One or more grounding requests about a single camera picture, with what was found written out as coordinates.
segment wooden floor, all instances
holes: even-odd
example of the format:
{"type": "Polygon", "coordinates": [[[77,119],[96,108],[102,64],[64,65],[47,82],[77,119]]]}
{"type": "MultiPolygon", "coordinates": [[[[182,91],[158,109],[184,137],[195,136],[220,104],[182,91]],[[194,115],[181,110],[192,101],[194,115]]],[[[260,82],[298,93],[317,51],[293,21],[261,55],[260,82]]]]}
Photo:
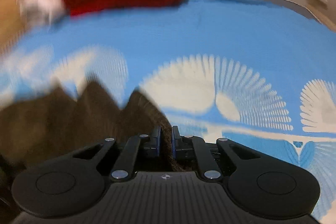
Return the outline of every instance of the wooden floor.
{"type": "Polygon", "coordinates": [[[16,0],[0,0],[0,51],[24,29],[16,0]]]}

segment blue fabric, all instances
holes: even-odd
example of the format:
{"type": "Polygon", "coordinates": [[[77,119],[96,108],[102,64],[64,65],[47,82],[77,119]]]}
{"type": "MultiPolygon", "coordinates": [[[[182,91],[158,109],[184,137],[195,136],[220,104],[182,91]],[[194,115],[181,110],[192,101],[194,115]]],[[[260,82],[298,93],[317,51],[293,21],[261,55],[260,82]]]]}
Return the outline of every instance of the blue fabric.
{"type": "Polygon", "coordinates": [[[146,92],[182,135],[224,136],[309,170],[313,215],[336,198],[336,34],[256,0],[111,10],[21,39],[0,70],[0,102],[54,80],[76,97],[92,74],[123,105],[146,92]]]}

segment bed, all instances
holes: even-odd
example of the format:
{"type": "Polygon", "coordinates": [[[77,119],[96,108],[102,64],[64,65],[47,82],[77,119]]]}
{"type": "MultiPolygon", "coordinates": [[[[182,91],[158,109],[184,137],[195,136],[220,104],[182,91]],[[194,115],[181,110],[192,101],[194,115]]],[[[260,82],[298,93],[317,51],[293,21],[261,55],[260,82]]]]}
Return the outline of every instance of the bed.
{"type": "Polygon", "coordinates": [[[135,88],[207,142],[226,137],[310,171],[313,216],[335,224],[336,33],[287,0],[186,0],[109,10],[21,38],[0,67],[0,103],[77,97],[98,77],[122,106],[135,88]]]}

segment silver screw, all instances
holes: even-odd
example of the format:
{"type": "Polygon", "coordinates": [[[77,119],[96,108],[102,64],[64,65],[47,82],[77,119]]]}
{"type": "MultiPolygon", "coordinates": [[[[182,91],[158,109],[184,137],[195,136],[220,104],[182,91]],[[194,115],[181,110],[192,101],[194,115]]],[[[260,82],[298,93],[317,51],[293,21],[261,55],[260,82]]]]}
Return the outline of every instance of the silver screw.
{"type": "Polygon", "coordinates": [[[115,171],[112,172],[111,175],[115,179],[124,179],[125,177],[128,176],[128,173],[125,170],[115,170],[115,171]]]}
{"type": "Polygon", "coordinates": [[[221,173],[216,170],[209,170],[204,172],[204,176],[208,179],[218,179],[221,176],[221,173]]]}

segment brown cloth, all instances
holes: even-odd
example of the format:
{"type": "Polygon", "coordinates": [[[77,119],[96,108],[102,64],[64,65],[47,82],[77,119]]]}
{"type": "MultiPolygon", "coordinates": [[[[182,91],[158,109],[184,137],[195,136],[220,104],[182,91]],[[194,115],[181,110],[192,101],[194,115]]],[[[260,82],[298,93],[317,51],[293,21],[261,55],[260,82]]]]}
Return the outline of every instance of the brown cloth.
{"type": "Polygon", "coordinates": [[[31,166],[107,137],[131,136],[162,127],[162,155],[172,171],[183,168],[172,158],[171,125],[144,95],[134,91],[124,109],[96,81],[77,101],[61,88],[0,112],[0,154],[9,163],[31,166]]]}

